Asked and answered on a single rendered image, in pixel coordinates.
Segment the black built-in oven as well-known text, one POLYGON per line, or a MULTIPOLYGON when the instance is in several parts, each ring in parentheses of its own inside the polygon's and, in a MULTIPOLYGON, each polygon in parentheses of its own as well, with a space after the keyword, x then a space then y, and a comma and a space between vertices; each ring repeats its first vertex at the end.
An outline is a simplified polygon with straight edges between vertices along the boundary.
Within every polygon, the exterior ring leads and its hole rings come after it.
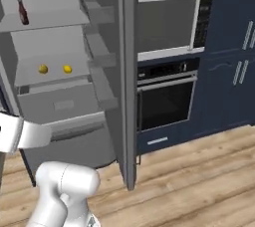
MULTIPOLYGON (((199 58, 139 67, 137 85, 197 77, 199 58)), ((196 82, 147 91, 137 90, 137 131, 189 119, 196 82)))

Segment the white microwave oven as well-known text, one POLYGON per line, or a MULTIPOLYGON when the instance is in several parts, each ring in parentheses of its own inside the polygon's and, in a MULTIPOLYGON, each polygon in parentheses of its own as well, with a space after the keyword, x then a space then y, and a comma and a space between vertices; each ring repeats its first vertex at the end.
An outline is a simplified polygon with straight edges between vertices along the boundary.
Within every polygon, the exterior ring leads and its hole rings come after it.
POLYGON ((212 0, 200 0, 193 50, 189 51, 195 0, 138 0, 140 61, 201 53, 205 49, 212 0))

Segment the grey fridge crisper drawer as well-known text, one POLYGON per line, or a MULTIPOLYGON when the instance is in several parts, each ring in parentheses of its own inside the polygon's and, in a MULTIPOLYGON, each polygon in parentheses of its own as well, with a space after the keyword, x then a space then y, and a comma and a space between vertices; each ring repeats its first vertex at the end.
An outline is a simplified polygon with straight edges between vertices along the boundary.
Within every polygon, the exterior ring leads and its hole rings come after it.
POLYGON ((53 122, 100 110, 91 84, 20 95, 18 99, 25 120, 34 123, 53 122))

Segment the navy drawer front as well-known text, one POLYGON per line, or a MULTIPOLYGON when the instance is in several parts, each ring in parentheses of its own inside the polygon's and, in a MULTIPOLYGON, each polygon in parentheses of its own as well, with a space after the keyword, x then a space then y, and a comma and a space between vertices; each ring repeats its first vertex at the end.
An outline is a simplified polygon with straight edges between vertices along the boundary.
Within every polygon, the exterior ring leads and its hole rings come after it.
POLYGON ((146 130, 137 136, 137 152, 139 154, 145 154, 163 148, 168 148, 170 146, 188 141, 190 138, 193 138, 194 135, 195 127, 187 123, 178 123, 146 130), (148 141, 165 136, 168 137, 167 141, 147 145, 148 141))

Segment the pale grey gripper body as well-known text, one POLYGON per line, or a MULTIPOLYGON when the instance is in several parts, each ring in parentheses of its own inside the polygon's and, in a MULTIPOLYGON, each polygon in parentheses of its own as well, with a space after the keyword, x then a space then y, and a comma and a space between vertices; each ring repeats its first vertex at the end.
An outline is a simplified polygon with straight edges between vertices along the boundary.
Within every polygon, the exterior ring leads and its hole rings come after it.
POLYGON ((21 119, 19 121, 18 147, 22 149, 47 146, 52 137, 49 126, 32 123, 21 119))

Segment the grey fridge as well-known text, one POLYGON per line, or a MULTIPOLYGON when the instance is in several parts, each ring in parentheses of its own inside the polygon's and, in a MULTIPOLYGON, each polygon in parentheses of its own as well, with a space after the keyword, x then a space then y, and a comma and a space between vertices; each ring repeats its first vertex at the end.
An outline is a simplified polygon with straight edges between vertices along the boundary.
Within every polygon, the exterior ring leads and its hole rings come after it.
POLYGON ((0 0, 0 111, 25 119, 20 95, 87 84, 96 95, 84 33, 90 21, 80 0, 22 1, 29 25, 21 22, 18 0, 0 0), (47 74, 39 73, 41 65, 47 74), (65 65, 72 67, 70 74, 65 65))

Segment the grey fridge door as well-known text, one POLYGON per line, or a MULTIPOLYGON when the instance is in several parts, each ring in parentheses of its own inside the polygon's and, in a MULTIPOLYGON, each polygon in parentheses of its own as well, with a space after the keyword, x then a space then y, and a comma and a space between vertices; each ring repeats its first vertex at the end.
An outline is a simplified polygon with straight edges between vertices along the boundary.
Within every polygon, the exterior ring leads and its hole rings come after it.
POLYGON ((124 184, 136 182, 137 0, 80 0, 91 76, 124 184))

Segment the grey fridge freezer drawer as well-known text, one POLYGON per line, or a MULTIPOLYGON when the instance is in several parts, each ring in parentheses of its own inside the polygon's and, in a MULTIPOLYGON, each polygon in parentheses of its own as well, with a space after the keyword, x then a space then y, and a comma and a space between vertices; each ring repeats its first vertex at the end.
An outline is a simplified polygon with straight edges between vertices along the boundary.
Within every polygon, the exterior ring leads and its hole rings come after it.
POLYGON ((21 150, 25 166, 32 173, 45 161, 100 168, 116 160, 104 112, 48 122, 47 126, 53 131, 48 146, 21 150))

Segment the navy cupboard run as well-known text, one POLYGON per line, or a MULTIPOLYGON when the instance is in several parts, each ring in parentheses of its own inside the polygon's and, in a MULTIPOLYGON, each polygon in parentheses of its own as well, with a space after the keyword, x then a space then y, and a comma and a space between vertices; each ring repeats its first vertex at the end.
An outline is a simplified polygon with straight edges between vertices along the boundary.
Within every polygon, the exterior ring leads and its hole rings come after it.
POLYGON ((202 93, 195 135, 205 136, 252 122, 255 93, 255 46, 250 41, 255 29, 255 0, 213 0, 206 38, 206 55, 201 60, 199 79, 202 93), (246 50, 242 50, 249 21, 253 27, 246 50), (249 61, 243 84, 239 84, 245 60, 249 61), (242 62, 237 84, 233 78, 242 62))

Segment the dark red ketchup bottle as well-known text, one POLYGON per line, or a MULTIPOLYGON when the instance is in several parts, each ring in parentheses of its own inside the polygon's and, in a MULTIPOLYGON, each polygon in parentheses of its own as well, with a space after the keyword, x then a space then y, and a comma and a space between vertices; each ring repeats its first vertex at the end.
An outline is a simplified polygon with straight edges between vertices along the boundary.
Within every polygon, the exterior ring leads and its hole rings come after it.
POLYGON ((23 25, 29 25, 29 19, 28 19, 28 15, 27 15, 27 11, 23 5, 23 1, 22 0, 18 0, 18 5, 19 5, 19 15, 20 15, 20 19, 23 25))

